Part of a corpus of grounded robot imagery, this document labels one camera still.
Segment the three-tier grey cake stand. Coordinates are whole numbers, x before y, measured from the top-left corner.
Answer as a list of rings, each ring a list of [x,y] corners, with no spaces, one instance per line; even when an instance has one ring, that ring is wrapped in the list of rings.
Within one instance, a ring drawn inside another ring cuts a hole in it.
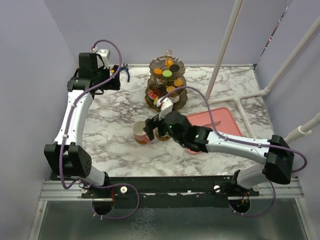
[[[178,72],[172,72],[171,77],[163,77],[162,75],[156,75],[154,74],[154,69],[159,68],[162,71],[164,70],[170,70],[170,67],[165,66],[165,60],[166,59],[172,59],[174,61],[174,64],[180,66],[180,70]],[[148,93],[149,91],[152,91],[157,97],[160,99],[164,97],[167,93],[166,88],[168,86],[174,86],[174,80],[176,79],[182,79],[183,80],[183,86],[185,87],[187,85],[187,81],[184,77],[184,74],[186,72],[185,64],[183,61],[175,56],[172,56],[172,50],[167,50],[164,55],[159,56],[155,59],[153,59],[149,63],[149,73],[150,77],[147,80],[147,87],[145,89],[145,102],[149,108],[152,110],[157,110],[157,107],[154,106],[154,100],[149,98]]]

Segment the chocolate chip cookie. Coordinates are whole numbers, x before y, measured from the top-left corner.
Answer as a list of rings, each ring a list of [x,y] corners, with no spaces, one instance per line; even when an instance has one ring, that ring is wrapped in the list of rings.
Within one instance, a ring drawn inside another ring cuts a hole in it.
[[[162,74],[163,74],[163,71],[162,71],[160,68],[155,68],[155,69],[153,70],[153,73],[154,73],[155,75],[162,75]]]

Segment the orange jam biscuit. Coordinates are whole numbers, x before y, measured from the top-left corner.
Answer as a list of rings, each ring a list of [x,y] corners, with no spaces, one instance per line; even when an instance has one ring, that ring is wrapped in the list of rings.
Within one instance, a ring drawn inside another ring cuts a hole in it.
[[[170,93],[170,92],[172,92],[172,91],[174,91],[176,88],[174,87],[174,86],[167,86],[166,87],[166,92],[167,93]]]

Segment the pink mug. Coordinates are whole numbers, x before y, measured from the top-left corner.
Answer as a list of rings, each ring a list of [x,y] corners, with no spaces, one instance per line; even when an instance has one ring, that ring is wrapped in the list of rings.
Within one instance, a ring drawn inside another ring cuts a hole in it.
[[[151,141],[149,140],[147,133],[144,131],[144,127],[145,127],[145,121],[143,120],[136,121],[132,125],[132,132],[134,135],[134,139],[150,143]]]

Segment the white chocolate-striped donut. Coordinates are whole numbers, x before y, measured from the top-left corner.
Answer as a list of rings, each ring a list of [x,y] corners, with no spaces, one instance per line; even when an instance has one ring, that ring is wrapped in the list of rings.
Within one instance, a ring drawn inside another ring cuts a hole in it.
[[[177,94],[174,94],[174,95],[170,96],[169,98],[173,103],[177,103],[180,100],[180,96]]]

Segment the orange waffle biscuit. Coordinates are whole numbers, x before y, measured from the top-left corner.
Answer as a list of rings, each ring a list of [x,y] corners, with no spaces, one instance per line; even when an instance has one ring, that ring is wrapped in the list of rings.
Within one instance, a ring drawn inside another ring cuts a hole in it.
[[[181,78],[174,80],[173,82],[176,88],[182,87],[184,85],[184,81]]]

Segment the round wooden coaster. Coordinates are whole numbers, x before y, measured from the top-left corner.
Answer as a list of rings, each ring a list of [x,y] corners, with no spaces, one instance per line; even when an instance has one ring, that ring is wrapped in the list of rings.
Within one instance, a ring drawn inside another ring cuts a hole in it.
[[[159,140],[159,141],[168,141],[169,139],[170,139],[170,137],[169,136],[163,136],[163,137],[161,137],[161,136],[157,136],[157,139]]]
[[[145,145],[145,144],[148,144],[148,143],[149,143],[148,141],[140,141],[140,140],[137,140],[137,139],[135,139],[135,141],[136,141],[138,144],[141,144],[141,145]]]

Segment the green macaron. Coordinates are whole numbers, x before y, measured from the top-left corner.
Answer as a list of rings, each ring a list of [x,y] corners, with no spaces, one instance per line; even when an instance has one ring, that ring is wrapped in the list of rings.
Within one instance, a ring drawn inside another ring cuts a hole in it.
[[[164,78],[170,78],[171,76],[172,76],[172,72],[170,71],[170,70],[164,70],[163,72],[162,72],[162,76],[164,77]]]

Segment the metal serving tongs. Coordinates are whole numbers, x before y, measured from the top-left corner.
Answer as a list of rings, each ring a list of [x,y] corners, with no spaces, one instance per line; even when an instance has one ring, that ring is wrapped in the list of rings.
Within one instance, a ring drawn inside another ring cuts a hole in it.
[[[213,123],[214,126],[218,126],[219,124],[221,124],[221,121],[215,121],[215,122]]]

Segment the red frosted donut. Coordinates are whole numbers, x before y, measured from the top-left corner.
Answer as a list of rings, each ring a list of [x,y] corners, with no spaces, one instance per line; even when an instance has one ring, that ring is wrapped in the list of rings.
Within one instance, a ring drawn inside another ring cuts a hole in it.
[[[158,97],[158,96],[155,95],[152,91],[149,91],[149,92],[148,92],[148,96],[149,96],[149,98],[152,99],[152,100],[155,100],[155,99]]]

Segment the black sandwich cookie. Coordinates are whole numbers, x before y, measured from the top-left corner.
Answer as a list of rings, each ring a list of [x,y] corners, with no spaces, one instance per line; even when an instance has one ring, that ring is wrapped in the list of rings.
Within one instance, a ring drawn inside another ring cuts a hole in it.
[[[180,70],[180,66],[178,64],[173,64],[169,67],[169,70],[174,73],[178,72]]]

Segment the green mug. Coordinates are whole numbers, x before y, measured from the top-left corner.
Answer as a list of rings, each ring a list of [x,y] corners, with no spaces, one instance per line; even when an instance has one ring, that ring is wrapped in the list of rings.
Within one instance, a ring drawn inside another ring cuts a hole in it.
[[[157,137],[157,136],[159,136],[159,137],[166,137],[166,136],[169,136],[168,134],[162,134],[162,132],[161,131],[159,131],[159,129],[158,128],[156,128],[156,130],[155,130],[155,136]]]

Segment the yellow cake slice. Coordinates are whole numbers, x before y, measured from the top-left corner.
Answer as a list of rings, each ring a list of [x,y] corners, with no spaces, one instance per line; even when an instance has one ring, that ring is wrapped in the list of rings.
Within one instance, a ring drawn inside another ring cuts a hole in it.
[[[157,97],[154,99],[153,104],[155,107],[159,108],[161,105],[161,100]]]

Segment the pink serving tray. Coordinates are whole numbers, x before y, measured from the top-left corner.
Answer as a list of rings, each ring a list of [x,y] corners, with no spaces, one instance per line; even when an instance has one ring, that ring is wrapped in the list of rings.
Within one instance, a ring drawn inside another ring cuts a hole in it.
[[[211,114],[214,122],[221,121],[221,124],[216,125],[216,129],[218,131],[234,136],[243,136],[229,109],[226,107],[216,108],[211,110]],[[187,116],[187,119],[192,125],[204,126],[213,129],[208,111],[190,114]]]

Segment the orange flower cookie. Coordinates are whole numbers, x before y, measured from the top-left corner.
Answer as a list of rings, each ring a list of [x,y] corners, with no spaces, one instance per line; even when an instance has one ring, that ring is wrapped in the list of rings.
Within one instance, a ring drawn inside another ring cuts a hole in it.
[[[164,62],[164,65],[167,66],[167,67],[170,67],[174,64],[174,61],[170,58],[166,59],[165,62]]]

